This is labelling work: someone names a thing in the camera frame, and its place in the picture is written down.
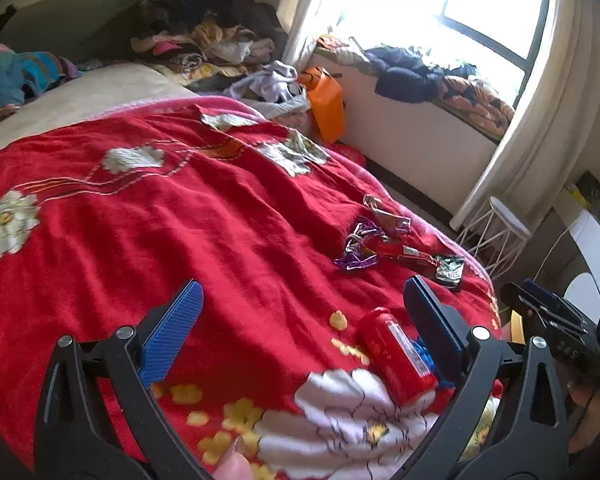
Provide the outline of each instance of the screw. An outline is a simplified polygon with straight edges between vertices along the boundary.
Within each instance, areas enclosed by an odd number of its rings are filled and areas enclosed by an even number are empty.
[[[129,339],[134,334],[134,328],[132,326],[121,326],[116,330],[116,337],[118,339]]]
[[[481,341],[487,341],[491,337],[491,333],[483,326],[477,326],[471,332],[476,339]]]
[[[58,346],[60,348],[65,348],[74,342],[74,338],[70,335],[63,335],[60,339],[58,339]]]
[[[531,342],[536,345],[538,348],[546,348],[546,341],[542,339],[539,335],[533,337]]]

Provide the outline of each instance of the hand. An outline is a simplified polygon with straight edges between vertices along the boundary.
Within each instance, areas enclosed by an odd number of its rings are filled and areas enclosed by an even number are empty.
[[[244,457],[244,440],[237,437],[218,460],[215,480],[253,480],[249,461]]]
[[[567,386],[573,402],[578,406],[586,406],[589,397],[593,393],[592,388],[571,381]],[[600,391],[593,395],[578,431],[570,438],[569,453],[575,453],[589,447],[598,433],[600,433]]]

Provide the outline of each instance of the window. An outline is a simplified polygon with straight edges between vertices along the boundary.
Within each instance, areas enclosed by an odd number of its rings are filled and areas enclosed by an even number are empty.
[[[341,34],[363,48],[416,46],[440,66],[474,64],[518,104],[538,54],[549,0],[337,0]]]

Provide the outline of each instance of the colorful blanket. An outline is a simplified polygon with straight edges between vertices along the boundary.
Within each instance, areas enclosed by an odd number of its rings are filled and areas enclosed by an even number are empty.
[[[56,84],[80,77],[73,63],[48,52],[19,54],[0,43],[0,120]]]
[[[442,78],[433,103],[494,140],[507,133],[515,113],[490,86],[452,75]]]
[[[202,314],[152,390],[202,463],[241,434],[256,480],[387,480],[448,391],[397,406],[358,346],[358,321],[379,305],[416,336],[402,306],[414,272],[382,261],[345,274],[333,260],[367,193],[412,219],[410,246],[465,253],[354,163],[227,98],[195,103],[119,109],[0,151],[0,432],[31,464],[58,338],[105,338],[194,278]],[[430,286],[499,334],[472,258],[461,292]]]

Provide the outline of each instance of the red can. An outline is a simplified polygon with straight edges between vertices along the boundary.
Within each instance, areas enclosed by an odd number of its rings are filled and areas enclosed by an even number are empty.
[[[438,380],[392,314],[383,307],[360,320],[358,333],[398,405],[435,389]]]

